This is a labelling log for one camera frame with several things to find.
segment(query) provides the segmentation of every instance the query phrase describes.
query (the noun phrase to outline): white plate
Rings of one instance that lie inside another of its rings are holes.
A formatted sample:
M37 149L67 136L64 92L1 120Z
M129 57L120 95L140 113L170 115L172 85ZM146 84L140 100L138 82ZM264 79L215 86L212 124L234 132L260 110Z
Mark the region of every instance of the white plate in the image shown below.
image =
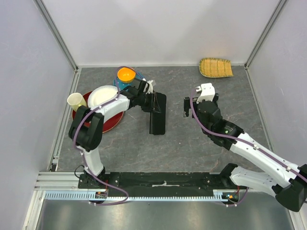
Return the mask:
M117 94L117 88L113 85L104 85L95 89L87 100L88 107L100 105L103 102L110 100Z

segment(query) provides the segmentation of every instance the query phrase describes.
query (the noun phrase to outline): metal floor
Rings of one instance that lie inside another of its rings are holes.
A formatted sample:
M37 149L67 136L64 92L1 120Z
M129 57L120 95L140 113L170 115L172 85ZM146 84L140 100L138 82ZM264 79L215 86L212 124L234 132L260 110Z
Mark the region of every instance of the metal floor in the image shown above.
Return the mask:
M220 94L219 107L225 119L236 123L267 147L260 117L243 66L233 66L233 77L209 79L198 67L136 68L147 80L155 80L155 90L167 95L166 134L149 135L149 114L140 108L128 110L121 122L103 134L100 157L111 172L220 172L228 163L250 170L259 169L242 157L214 145L191 117L183 118L183 98L193 87L211 82ZM117 68L84 68L77 92L85 94L110 85ZM59 156L58 171L72 172L82 164L68 138L68 122Z
M238 207L212 202L127 202L95 207L86 201L45 200L36 230L294 230L273 197L248 193Z

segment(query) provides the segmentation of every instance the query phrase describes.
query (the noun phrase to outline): orange bowl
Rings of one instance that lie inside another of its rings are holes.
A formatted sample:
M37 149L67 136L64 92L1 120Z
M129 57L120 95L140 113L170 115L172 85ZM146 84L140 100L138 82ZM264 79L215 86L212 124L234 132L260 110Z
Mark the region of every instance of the orange bowl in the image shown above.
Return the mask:
M135 71L129 69L129 68L121 68L117 72L117 77L123 82L123 83L130 83L135 78Z

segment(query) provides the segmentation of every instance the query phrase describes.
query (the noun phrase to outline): silver panel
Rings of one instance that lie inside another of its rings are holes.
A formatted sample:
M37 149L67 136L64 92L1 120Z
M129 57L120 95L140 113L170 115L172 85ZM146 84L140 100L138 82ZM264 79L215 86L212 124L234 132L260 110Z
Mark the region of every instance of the silver panel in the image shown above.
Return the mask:
M94 207L45 200L37 230L294 230L289 212L268 195L249 193L238 207L212 202L128 202Z

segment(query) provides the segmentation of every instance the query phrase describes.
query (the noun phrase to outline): woven basket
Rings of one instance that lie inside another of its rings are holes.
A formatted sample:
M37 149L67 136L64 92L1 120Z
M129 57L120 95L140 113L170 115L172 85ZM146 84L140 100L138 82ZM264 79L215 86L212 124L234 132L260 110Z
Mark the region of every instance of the woven basket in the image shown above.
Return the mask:
M200 61L200 72L207 78L232 77L231 61L206 57Z

